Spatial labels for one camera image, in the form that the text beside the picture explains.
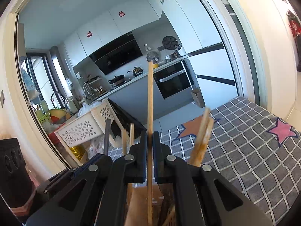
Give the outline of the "long plain wooden chopstick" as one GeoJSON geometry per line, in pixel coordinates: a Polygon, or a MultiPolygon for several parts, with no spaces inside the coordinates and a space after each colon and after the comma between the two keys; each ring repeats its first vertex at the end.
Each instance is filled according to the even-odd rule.
{"type": "Polygon", "coordinates": [[[153,225],[153,61],[147,80],[147,225],[153,225]]]}

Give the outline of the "wooden chopstick horizontal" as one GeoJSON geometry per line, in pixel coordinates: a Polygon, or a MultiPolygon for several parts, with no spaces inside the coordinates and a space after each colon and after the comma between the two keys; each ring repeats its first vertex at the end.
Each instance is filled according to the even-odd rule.
{"type": "Polygon", "coordinates": [[[127,152],[127,130],[123,129],[121,130],[121,139],[122,139],[122,153],[125,156],[127,152]]]}
{"type": "Polygon", "coordinates": [[[134,124],[131,123],[130,125],[130,142],[129,147],[131,147],[134,144],[134,124]]]}

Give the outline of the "dark spoon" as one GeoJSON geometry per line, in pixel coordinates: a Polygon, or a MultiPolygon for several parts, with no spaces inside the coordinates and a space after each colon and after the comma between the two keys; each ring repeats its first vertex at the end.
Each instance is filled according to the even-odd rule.
{"type": "Polygon", "coordinates": [[[109,137],[110,137],[110,129],[111,129],[111,120],[107,119],[105,121],[105,132],[104,132],[104,154],[107,156],[109,152],[109,137]]]}
{"type": "Polygon", "coordinates": [[[164,197],[158,219],[158,225],[163,225],[168,217],[170,207],[174,206],[174,195],[172,184],[159,184],[159,189],[164,197]]]}

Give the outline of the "blue patterned chopstick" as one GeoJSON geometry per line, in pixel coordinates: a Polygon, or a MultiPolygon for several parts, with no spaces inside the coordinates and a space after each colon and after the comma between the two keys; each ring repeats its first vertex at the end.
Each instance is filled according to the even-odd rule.
{"type": "Polygon", "coordinates": [[[192,162],[192,165],[200,167],[202,164],[202,161],[204,159],[204,155],[207,151],[208,143],[211,137],[212,127],[214,125],[214,120],[212,118],[209,119],[207,129],[203,138],[203,141],[201,142],[201,146],[198,149],[197,156],[192,162]]]}

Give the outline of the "black kitchen faucet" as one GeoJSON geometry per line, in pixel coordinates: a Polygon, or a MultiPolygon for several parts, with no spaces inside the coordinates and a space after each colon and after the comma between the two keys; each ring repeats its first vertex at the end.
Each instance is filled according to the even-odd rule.
{"type": "Polygon", "coordinates": [[[50,97],[54,109],[66,109],[66,97],[58,91],[54,91],[50,97]]]}

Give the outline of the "plastic bag in rack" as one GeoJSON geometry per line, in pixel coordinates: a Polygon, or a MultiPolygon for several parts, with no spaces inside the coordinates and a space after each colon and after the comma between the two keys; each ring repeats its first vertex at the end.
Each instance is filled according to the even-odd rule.
{"type": "Polygon", "coordinates": [[[94,155],[98,153],[104,153],[104,138],[105,136],[98,136],[91,140],[89,150],[88,150],[88,158],[92,158],[94,155]]]}

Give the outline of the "white perforated storage rack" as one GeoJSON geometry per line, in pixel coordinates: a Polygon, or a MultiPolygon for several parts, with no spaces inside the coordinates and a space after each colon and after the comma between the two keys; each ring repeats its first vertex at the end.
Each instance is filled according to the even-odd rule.
{"type": "Polygon", "coordinates": [[[61,125],[55,131],[55,135],[75,162],[82,164],[82,161],[73,154],[71,148],[104,134],[108,119],[111,122],[116,122],[120,129],[123,128],[109,103],[109,99],[106,98],[100,105],[92,108],[86,114],[61,125]]]}

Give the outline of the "cardboard box on floor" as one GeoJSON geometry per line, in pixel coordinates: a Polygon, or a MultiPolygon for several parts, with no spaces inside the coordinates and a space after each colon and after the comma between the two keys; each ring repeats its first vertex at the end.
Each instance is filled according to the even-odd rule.
{"type": "Polygon", "coordinates": [[[192,95],[192,98],[194,100],[194,103],[200,107],[200,108],[203,108],[205,107],[205,103],[204,103],[204,98],[203,98],[203,95],[201,94],[201,90],[199,88],[194,88],[192,91],[191,91],[191,95],[192,95]]]}

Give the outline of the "black built-in oven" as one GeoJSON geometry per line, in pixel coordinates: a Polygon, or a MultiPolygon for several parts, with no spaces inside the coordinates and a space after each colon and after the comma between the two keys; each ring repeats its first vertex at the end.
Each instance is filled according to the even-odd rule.
{"type": "Polygon", "coordinates": [[[193,86],[193,80],[185,60],[181,60],[153,74],[164,99],[193,86]]]}

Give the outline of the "black wok on stove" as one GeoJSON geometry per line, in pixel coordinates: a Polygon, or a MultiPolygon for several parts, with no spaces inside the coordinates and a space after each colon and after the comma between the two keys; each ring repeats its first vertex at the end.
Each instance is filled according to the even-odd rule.
{"type": "Polygon", "coordinates": [[[115,76],[113,79],[110,79],[108,83],[112,87],[117,87],[125,82],[125,75],[115,76]]]}

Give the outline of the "grey checkered tablecloth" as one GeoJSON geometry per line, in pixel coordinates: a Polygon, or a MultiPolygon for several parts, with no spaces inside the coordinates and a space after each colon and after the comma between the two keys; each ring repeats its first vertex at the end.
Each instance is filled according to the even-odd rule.
{"type": "Polygon", "coordinates": [[[278,224],[300,193],[300,132],[240,96],[211,116],[204,162],[278,224]]]}

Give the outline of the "brass pot on stove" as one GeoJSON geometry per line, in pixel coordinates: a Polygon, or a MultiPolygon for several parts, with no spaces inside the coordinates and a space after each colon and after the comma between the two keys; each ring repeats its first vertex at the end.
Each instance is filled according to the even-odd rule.
{"type": "Polygon", "coordinates": [[[137,76],[143,74],[143,69],[141,67],[135,66],[133,70],[127,71],[127,73],[130,73],[130,72],[132,72],[134,77],[137,77],[137,76]]]}

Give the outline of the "white refrigerator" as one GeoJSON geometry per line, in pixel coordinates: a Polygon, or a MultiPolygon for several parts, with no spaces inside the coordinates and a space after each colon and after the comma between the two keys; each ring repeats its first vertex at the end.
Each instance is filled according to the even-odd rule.
{"type": "Polygon", "coordinates": [[[237,97],[233,68],[221,36],[200,0],[156,0],[180,39],[204,104],[215,109],[237,97]]]}

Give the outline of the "black range hood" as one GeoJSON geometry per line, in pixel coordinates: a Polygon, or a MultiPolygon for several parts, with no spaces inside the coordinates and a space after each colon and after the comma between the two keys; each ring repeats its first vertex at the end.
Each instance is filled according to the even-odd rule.
{"type": "Polygon", "coordinates": [[[128,32],[93,52],[89,57],[104,75],[142,56],[132,32],[128,32]]]}

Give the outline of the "black multi-hole frying pan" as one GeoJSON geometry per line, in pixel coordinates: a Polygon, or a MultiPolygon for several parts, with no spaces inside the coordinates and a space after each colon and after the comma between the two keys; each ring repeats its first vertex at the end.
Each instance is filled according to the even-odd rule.
{"type": "Polygon", "coordinates": [[[162,50],[180,50],[182,48],[182,44],[178,43],[178,40],[174,36],[165,36],[162,39],[162,45],[157,48],[160,52],[162,50]]]}

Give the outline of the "red clothes rack items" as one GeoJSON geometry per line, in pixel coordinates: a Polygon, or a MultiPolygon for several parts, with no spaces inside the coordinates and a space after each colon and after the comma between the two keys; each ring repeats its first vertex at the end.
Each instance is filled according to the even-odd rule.
{"type": "Polygon", "coordinates": [[[287,17],[288,17],[288,21],[289,21],[289,26],[290,29],[292,31],[293,34],[293,38],[296,44],[296,48],[297,48],[297,54],[298,54],[298,64],[297,64],[297,71],[300,72],[300,22],[298,20],[298,17],[291,12],[290,10],[288,10],[287,12],[287,17]]]}

